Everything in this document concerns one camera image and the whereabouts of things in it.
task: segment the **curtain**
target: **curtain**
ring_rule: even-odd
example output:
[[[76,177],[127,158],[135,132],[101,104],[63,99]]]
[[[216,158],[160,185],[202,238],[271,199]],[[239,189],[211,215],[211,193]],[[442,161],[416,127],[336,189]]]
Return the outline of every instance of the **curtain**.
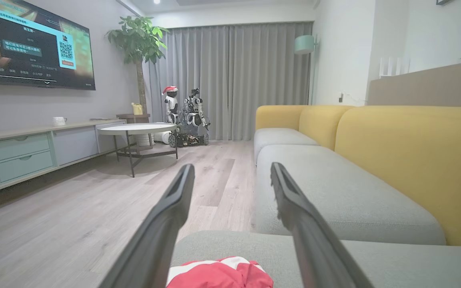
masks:
[[[210,138],[250,140],[261,105],[307,104],[309,55],[295,55],[295,38],[311,22],[171,29],[166,59],[149,65],[152,119],[165,120],[161,92],[179,88],[178,101],[200,87]]]

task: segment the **robot wheel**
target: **robot wheel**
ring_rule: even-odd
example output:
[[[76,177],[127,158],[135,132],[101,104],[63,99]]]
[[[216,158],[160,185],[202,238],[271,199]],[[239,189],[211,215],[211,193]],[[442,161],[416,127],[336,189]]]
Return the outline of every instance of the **robot wheel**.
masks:
[[[168,145],[170,145],[170,147],[172,148],[175,148],[176,144],[177,143],[174,134],[170,134],[170,136],[168,137]]]

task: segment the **wheeled robot base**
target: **wheeled robot base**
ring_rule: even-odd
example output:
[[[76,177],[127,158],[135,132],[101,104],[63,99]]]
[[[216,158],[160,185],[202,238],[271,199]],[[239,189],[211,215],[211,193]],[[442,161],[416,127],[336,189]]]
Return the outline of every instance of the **wheeled robot base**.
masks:
[[[199,134],[198,127],[192,125],[181,124],[177,127],[177,142],[175,141],[174,134],[170,134],[168,144],[174,148],[187,146],[201,146],[209,144],[209,134],[206,132],[203,135]]]

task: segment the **humanoid robot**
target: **humanoid robot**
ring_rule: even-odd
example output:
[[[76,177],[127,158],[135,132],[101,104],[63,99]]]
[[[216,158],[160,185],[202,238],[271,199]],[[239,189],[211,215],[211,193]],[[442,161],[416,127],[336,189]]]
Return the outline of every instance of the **humanoid robot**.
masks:
[[[203,101],[197,95],[200,95],[200,88],[193,89],[192,94],[184,100],[186,104],[186,124],[195,127],[201,126],[209,131],[209,120],[204,116]]]
[[[166,122],[172,123],[172,124],[179,124],[179,114],[177,113],[177,109],[179,107],[179,104],[177,102],[177,87],[175,86],[168,86],[163,90],[165,96],[165,107],[166,107]]]

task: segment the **sofa armrest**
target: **sofa armrest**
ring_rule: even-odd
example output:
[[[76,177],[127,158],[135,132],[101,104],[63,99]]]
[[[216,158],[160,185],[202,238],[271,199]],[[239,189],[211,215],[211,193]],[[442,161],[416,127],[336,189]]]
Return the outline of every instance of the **sofa armrest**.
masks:
[[[307,105],[260,106],[256,112],[256,130],[262,128],[291,128],[298,131],[300,114]]]

